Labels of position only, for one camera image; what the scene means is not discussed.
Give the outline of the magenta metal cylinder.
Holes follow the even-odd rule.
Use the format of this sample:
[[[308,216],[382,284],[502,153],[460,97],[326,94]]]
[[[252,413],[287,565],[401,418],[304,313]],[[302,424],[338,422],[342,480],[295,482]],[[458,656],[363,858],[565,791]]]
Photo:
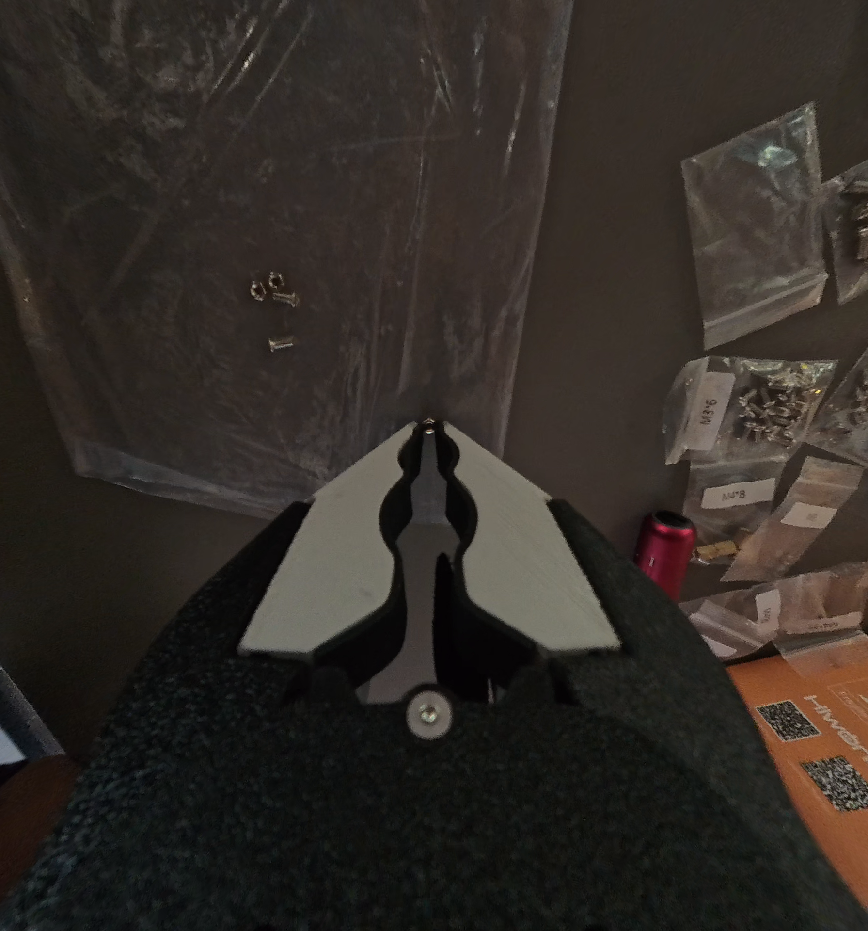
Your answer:
[[[678,602],[696,540],[697,530],[689,518],[670,510],[655,510],[641,523],[634,563]]]

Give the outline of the pile of small screw bags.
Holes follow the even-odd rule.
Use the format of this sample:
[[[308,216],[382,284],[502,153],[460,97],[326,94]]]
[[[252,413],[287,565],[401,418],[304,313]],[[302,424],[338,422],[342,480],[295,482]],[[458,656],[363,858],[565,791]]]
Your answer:
[[[809,100],[682,161],[704,348],[714,350],[816,306],[835,274],[825,263],[818,104],[845,64],[854,13],[868,2],[771,2],[797,19],[773,50],[792,74],[787,98]],[[663,411],[666,460],[691,463],[684,516],[692,562],[733,566],[770,518],[785,462],[805,441],[831,383],[832,360],[706,355],[687,363]]]

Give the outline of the dark grey desk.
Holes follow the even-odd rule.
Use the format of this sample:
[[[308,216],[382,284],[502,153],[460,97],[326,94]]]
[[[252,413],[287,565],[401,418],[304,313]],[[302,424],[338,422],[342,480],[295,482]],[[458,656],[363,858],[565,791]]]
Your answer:
[[[868,2],[577,2],[505,458],[627,556],[683,498],[663,398],[701,349],[680,163],[813,100],[868,158]],[[89,757],[162,626],[261,519],[76,477],[0,259],[0,662]]]

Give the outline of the large clear plastic bag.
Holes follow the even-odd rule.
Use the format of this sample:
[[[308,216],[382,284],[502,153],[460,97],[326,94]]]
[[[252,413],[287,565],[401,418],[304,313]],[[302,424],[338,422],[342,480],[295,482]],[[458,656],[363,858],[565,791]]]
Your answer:
[[[268,517],[427,417],[502,456],[573,5],[0,1],[0,255],[73,470]]]

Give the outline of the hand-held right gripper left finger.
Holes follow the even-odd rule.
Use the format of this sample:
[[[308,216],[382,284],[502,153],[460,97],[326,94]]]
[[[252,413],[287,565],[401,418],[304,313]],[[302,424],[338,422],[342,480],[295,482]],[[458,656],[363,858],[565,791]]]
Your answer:
[[[341,669],[358,689],[398,655],[407,599],[397,541],[413,516],[424,436],[408,423],[312,496],[241,656]]]

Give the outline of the orange cardboard box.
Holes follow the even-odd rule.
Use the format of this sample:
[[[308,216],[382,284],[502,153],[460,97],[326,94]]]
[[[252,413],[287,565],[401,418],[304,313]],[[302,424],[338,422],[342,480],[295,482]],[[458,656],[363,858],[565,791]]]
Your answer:
[[[729,674],[803,822],[868,907],[868,660],[813,678],[783,658]]]

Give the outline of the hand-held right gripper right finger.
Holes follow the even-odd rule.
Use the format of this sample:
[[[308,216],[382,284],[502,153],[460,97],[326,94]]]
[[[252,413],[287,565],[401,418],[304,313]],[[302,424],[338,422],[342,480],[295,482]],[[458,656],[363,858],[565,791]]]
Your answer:
[[[551,497],[446,422],[434,425],[452,565],[451,635],[501,688],[527,667],[616,654],[621,639],[551,509]]]

